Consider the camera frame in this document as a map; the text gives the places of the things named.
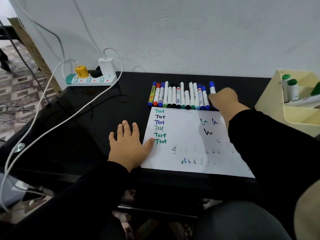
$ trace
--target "white wall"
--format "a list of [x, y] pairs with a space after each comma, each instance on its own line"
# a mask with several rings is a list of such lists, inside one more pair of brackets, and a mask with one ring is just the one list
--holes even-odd
[[[72, 0], [19, 1], [61, 37], [68, 58], [96, 68], [100, 55]], [[99, 47], [116, 49], [124, 71], [271, 77], [290, 68], [320, 74], [320, 0], [76, 1]], [[11, 3], [53, 70], [61, 57], [56, 38], [37, 28], [40, 35]], [[61, 72], [56, 78], [65, 88]]]
[[7, 18], [16, 17], [16, 13], [8, 0], [0, 0], [0, 20], [4, 25], [10, 25]]

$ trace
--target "whiteboard sheet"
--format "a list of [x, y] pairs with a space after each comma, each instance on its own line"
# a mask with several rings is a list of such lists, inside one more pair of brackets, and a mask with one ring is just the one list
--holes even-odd
[[155, 143], [142, 168], [254, 178], [220, 112], [153, 107], [143, 143], [151, 137]]

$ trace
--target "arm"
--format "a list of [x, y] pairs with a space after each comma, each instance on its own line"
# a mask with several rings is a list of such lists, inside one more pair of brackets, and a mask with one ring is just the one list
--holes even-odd
[[292, 234], [298, 199], [320, 179], [315, 158], [319, 141], [250, 110], [238, 102], [230, 88], [214, 94], [210, 100], [229, 121], [230, 142], [256, 177], [268, 210]]
[[129, 173], [150, 153], [154, 139], [145, 146], [139, 141], [136, 123], [123, 121], [118, 126], [117, 141], [109, 136], [109, 160], [98, 165], [69, 188], [54, 196], [34, 213], [19, 222], [4, 239], [46, 236], [49, 238], [98, 239], [108, 216], [126, 190]]

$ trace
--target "black desk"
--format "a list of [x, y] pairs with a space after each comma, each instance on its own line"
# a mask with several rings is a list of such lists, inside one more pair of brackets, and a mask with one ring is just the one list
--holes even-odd
[[[81, 175], [92, 169], [98, 162], [106, 160], [110, 151], [108, 135], [116, 132], [123, 120], [136, 122], [143, 141], [150, 108], [147, 106], [153, 81], [178, 84], [184, 82], [202, 83], [209, 89], [214, 81], [216, 90], [233, 88], [239, 101], [253, 108], [269, 78], [227, 77], [204, 75], [180, 75], [124, 72], [113, 88], [88, 105], [82, 112], [65, 124], [44, 136], [16, 162], [12, 175], [31, 185], [42, 185], [58, 192]], [[43, 109], [24, 143], [29, 145], [38, 136], [74, 114], [106, 87], [68, 87]], [[0, 148], [0, 160], [5, 160], [15, 143], [26, 132], [30, 123], [15, 134]], [[137, 197], [142, 201], [146, 196], [174, 196], [199, 199], [250, 199], [260, 198], [255, 179], [202, 173], [186, 173], [153, 169], [133, 172]]]

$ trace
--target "green bottle cap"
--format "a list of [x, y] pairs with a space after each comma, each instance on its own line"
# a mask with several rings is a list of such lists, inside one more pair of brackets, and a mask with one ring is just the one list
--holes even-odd
[[288, 78], [290, 78], [291, 76], [290, 76], [290, 74], [284, 74], [283, 76], [282, 76], [282, 80], [286, 80], [286, 79], [288, 79]]
[[295, 80], [295, 79], [291, 79], [291, 80], [288, 81], [288, 85], [289, 85], [289, 86], [294, 86], [294, 85], [296, 85], [297, 83], [298, 83], [298, 81]]
[[320, 82], [317, 83], [317, 85], [314, 87], [314, 89], [310, 93], [311, 96], [315, 96], [318, 94], [320, 94]]

